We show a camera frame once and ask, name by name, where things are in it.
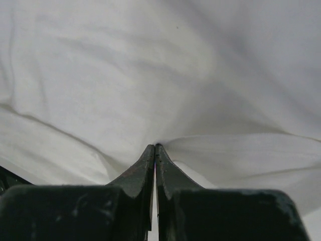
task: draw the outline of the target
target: white cloth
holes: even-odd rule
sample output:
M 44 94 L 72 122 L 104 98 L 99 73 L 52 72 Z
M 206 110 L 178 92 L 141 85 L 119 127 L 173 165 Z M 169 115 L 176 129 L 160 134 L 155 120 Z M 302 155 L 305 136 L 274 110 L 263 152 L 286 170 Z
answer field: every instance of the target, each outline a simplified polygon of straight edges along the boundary
M 321 240 L 320 12 L 317 0 L 0 0 L 0 165 L 37 184 L 102 184 L 161 142 L 207 187 L 284 190 Z

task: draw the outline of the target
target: scratched black paint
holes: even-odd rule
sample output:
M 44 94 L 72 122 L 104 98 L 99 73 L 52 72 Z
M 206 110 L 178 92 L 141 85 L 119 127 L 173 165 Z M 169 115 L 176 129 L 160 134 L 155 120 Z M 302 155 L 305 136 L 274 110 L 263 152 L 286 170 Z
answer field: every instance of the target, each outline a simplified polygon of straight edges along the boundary
M 106 186 L 10 188 L 0 201 L 0 240 L 147 240 L 154 146 Z
M 155 150 L 159 241 L 308 241 L 294 203 L 276 190 L 202 188 Z

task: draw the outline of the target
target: black metal tool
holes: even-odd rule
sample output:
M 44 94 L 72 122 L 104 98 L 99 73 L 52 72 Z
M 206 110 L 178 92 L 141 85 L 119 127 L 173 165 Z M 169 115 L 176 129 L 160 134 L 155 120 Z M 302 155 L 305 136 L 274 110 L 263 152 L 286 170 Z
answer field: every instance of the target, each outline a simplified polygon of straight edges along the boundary
M 274 190 L 204 189 L 149 145 L 106 186 L 10 188 L 0 200 L 0 240 L 146 241 L 156 164 L 160 241 L 308 241 L 290 198 Z M 29 184 L 0 169 L 5 190 Z
M 31 183 L 0 166 L 0 196 L 10 187 L 21 184 Z
M 156 145 L 159 241 L 307 241 L 294 203 L 275 190 L 208 190 Z
M 0 201 L 0 240 L 147 240 L 154 146 L 106 186 L 10 188 Z

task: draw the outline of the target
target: white bedsheet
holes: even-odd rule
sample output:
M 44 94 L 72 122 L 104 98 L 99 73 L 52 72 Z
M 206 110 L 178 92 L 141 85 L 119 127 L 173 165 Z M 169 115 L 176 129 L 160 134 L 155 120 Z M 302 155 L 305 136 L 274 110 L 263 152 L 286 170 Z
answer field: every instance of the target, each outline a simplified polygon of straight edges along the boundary
M 284 190 L 321 240 L 320 12 L 0 0 L 0 165 L 37 184 L 104 184 L 162 143 L 206 187 Z

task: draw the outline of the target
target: metal jaw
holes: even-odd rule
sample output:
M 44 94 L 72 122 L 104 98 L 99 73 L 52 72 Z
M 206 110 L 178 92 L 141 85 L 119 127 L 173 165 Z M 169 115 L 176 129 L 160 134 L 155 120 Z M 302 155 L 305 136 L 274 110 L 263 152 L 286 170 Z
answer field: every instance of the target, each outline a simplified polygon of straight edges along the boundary
M 154 165 L 160 241 L 309 240 L 286 194 L 204 189 L 170 160 L 162 145 L 147 146 L 106 186 L 10 188 L 0 201 L 0 240 L 145 241 L 151 230 Z M 12 175 L 0 170 L 5 189 Z M 13 185 L 28 184 L 15 180 Z

